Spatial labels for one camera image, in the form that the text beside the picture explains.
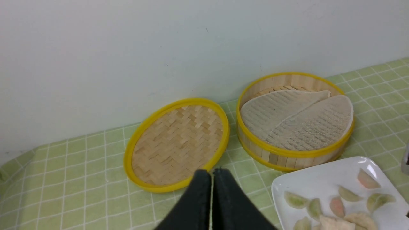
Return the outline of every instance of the white wall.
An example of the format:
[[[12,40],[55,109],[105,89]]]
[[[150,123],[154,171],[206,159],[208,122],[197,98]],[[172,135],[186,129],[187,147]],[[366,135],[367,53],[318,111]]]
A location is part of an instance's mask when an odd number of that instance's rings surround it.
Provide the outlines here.
[[[409,56],[407,0],[0,2],[0,155],[227,101],[280,71]]]

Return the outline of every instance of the perforated liner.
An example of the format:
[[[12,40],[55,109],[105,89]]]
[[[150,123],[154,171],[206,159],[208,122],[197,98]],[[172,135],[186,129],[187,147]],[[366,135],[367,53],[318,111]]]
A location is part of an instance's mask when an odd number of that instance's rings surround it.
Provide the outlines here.
[[[142,181],[169,185],[193,176],[212,158],[222,140],[223,125],[214,110],[185,106],[150,125],[135,145],[132,168]]]
[[[253,98],[241,108],[246,127],[264,142],[288,150],[308,151],[337,142],[353,120],[344,95],[327,90],[280,90]]]

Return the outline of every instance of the cloth steamer liner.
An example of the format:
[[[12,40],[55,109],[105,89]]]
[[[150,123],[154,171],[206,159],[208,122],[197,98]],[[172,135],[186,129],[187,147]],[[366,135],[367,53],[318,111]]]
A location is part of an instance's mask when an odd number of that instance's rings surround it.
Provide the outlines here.
[[[246,127],[267,144],[308,151],[337,142],[353,121],[353,105],[330,91],[273,91],[246,102],[241,108]]]

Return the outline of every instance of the pink dumpling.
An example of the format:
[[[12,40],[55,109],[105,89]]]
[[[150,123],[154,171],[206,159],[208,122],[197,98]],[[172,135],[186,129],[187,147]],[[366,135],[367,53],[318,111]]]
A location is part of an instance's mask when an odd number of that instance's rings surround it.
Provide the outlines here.
[[[376,182],[376,180],[374,180],[362,169],[359,170],[358,180],[367,189],[377,189],[381,187],[380,184]]]
[[[342,203],[341,197],[337,196],[331,199],[330,209],[335,216],[339,218],[345,217],[345,207],[344,204]]]

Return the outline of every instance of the raw dumpling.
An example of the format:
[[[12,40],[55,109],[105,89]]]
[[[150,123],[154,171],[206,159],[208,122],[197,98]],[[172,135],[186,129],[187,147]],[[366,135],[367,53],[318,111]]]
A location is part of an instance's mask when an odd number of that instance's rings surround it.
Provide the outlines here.
[[[355,230],[355,224],[343,219],[336,219],[328,216],[319,216],[322,230]]]
[[[312,230],[321,230],[321,227],[322,227],[322,225],[319,224],[319,225],[314,226],[314,227],[312,228]]]
[[[286,200],[287,204],[290,207],[301,209],[305,208],[308,204],[308,199],[292,192],[285,191],[284,192],[284,199]]]
[[[318,198],[312,199],[307,205],[307,212],[311,218],[319,221],[319,216],[322,215],[321,202]]]
[[[373,213],[378,208],[390,202],[396,202],[394,196],[389,194],[374,193],[368,198],[368,201],[366,202],[366,208],[369,212]]]
[[[335,216],[339,218],[345,217],[345,207],[344,207],[344,204],[342,203],[340,196],[337,196],[331,199],[330,209],[334,213]]]
[[[311,221],[304,216],[304,218],[295,222],[294,230],[311,230]]]
[[[339,186],[338,193],[344,200],[349,202],[357,202],[362,200],[362,197],[358,196],[357,194],[353,193],[352,191],[342,186]]]
[[[380,184],[369,174],[367,174],[363,169],[359,170],[358,180],[367,189],[377,189],[381,187]]]
[[[378,227],[373,219],[364,212],[356,212],[346,215],[344,220],[356,224],[355,229],[378,230]]]

